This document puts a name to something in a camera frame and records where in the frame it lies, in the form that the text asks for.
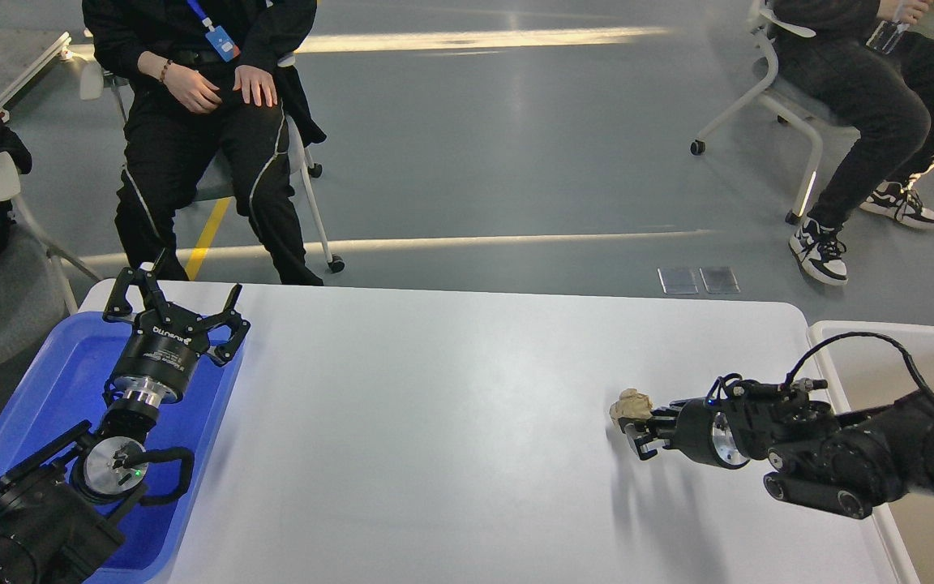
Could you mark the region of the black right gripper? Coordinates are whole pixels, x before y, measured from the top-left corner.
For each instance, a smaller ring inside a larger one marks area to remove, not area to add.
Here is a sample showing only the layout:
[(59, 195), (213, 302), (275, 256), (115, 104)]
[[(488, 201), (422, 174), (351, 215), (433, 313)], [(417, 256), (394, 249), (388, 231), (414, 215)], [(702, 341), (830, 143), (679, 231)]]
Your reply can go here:
[(690, 461), (728, 470), (741, 469), (750, 462), (737, 445), (726, 415), (705, 406), (701, 398), (653, 408), (642, 426), (626, 427), (626, 437), (641, 461), (662, 450), (674, 450)]

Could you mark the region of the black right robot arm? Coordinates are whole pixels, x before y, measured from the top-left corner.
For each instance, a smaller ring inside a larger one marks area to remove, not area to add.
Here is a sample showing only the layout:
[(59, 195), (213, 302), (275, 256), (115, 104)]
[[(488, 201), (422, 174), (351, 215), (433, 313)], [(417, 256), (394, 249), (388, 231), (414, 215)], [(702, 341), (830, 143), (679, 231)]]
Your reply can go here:
[(934, 496), (934, 391), (910, 352), (893, 337), (887, 343), (898, 349), (915, 391), (886, 406), (838, 414), (811, 399), (828, 382), (799, 371), (826, 347), (819, 341), (778, 384), (731, 373), (704, 396), (660, 408), (626, 389), (609, 417), (642, 461), (659, 450), (728, 470), (768, 461), (773, 470), (763, 484), (775, 500), (863, 520), (912, 492)]

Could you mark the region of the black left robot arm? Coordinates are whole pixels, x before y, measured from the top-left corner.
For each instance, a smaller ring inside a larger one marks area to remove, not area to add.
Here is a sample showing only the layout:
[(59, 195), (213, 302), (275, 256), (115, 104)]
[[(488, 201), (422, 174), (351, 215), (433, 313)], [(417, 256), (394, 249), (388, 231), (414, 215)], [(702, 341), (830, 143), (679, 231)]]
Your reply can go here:
[(101, 317), (49, 335), (0, 418), (0, 583), (130, 582), (170, 558), (203, 479), (250, 322), (125, 268)]

